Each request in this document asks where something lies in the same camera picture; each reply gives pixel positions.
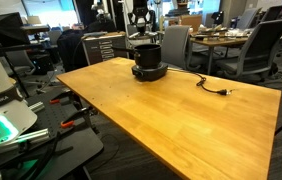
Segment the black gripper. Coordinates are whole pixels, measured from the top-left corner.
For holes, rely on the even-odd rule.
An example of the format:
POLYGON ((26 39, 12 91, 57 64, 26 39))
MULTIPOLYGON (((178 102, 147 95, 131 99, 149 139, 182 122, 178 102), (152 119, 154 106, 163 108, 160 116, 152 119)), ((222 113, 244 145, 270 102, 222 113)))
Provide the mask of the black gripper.
POLYGON ((128 13, 128 19, 131 25, 137 25, 142 19, 145 24, 151 24, 155 19, 155 11, 149 10, 148 0, 133 0, 133 9, 128 13))

